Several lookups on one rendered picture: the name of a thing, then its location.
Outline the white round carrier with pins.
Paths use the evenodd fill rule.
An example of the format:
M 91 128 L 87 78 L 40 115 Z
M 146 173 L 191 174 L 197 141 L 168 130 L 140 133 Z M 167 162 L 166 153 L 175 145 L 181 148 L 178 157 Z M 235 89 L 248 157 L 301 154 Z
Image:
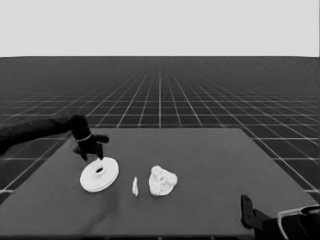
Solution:
M 150 182 L 157 182 L 157 179 L 158 177 L 154 176 L 152 173 L 150 174 L 150 177 L 149 177 L 149 183 Z M 171 185 L 164 185 L 164 186 L 161 186 L 162 188 L 162 193 L 160 196 L 165 196 L 165 195 L 168 195 L 172 192 L 172 190 L 174 189 L 175 186 L 171 186 Z

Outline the large thick white disc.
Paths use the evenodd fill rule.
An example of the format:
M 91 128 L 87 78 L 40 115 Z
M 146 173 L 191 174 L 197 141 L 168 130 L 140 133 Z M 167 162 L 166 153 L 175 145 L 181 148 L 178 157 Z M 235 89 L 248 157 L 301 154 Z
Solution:
M 118 162 L 110 157 L 97 158 L 84 168 L 80 175 L 80 185 L 90 193 L 110 187 L 119 175 Z

